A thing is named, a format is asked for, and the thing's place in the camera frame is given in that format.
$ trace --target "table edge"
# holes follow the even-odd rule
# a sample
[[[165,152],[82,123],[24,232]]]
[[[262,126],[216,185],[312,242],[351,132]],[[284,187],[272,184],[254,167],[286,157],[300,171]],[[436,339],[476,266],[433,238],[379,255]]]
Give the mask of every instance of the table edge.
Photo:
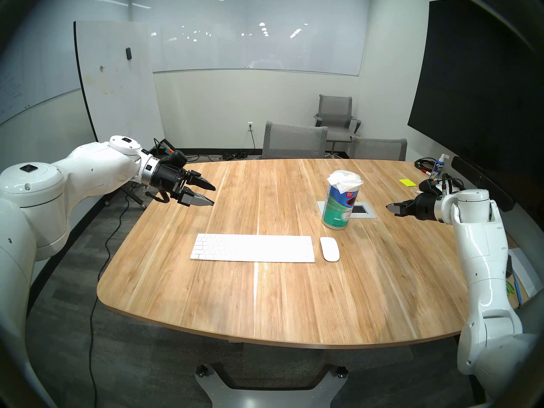
[[[451,333],[445,333],[442,335],[425,337],[420,339],[407,339],[406,341],[391,341],[391,342],[382,342],[382,343],[370,343],[370,344],[327,344],[327,343],[317,343],[317,342],[294,342],[294,341],[273,341],[270,339],[261,339],[261,338],[248,338],[245,336],[230,335],[225,333],[215,333],[207,330],[201,329],[191,329],[190,327],[183,327],[178,325],[173,325],[170,323],[159,322],[158,320],[150,319],[143,316],[138,316],[137,314],[129,313],[127,311],[117,309],[116,307],[108,306],[104,304],[108,309],[119,313],[124,316],[131,317],[136,320],[141,320],[142,322],[151,323],[161,327],[167,327],[169,329],[179,330],[180,332],[186,332],[191,334],[197,334],[200,336],[207,336],[209,338],[224,339],[228,341],[242,342],[248,344],[257,344],[257,345],[268,345],[272,347],[289,347],[289,348],[308,348],[308,349],[366,349],[366,348],[387,348],[387,347],[400,347],[403,345],[412,345],[422,342],[437,341],[438,339],[449,338],[452,336],[459,335],[461,331],[455,331]]]

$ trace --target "white keyboard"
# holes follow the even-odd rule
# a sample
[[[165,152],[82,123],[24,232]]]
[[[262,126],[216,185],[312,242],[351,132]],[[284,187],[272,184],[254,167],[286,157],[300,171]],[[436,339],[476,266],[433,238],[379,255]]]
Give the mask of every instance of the white keyboard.
[[[191,259],[231,262],[314,263],[306,235],[198,234]]]

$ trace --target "whiteboard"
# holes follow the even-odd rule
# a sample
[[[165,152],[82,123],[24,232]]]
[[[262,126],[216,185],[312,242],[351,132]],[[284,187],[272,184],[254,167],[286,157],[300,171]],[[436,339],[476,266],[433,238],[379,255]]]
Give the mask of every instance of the whiteboard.
[[[76,21],[75,38],[83,97],[98,141],[121,134],[151,149],[153,137],[164,139],[151,70],[149,27],[122,21]]]
[[[79,88],[76,19],[128,20],[128,0],[39,0],[0,56],[0,123]]]
[[[361,69],[369,0],[134,2],[150,7],[133,7],[133,19],[151,28],[153,71]]]

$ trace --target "gray mesh chair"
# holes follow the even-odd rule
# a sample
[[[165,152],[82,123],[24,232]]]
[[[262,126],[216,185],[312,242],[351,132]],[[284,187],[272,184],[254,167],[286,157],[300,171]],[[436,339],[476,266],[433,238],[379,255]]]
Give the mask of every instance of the gray mesh chair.
[[[290,126],[267,121],[263,159],[323,159],[327,127]]]
[[[327,126],[327,142],[332,142],[331,157],[334,158],[334,145],[337,142],[349,143],[350,136],[357,133],[361,121],[351,116],[351,96],[319,95],[319,112],[316,118],[316,127]],[[351,121],[357,122],[354,131],[349,130]]]
[[[406,160],[406,139],[363,139],[351,136],[350,159]]]

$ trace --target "chair backrest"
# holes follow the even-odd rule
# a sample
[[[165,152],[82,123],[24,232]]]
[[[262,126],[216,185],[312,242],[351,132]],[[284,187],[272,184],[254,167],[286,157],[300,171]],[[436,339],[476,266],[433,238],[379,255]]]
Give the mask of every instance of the chair backrest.
[[[322,126],[349,128],[351,122],[351,96],[319,95],[319,112]]]
[[[351,159],[406,160],[406,139],[363,139],[351,136]]]
[[[327,127],[291,126],[267,121],[263,159],[323,159]]]

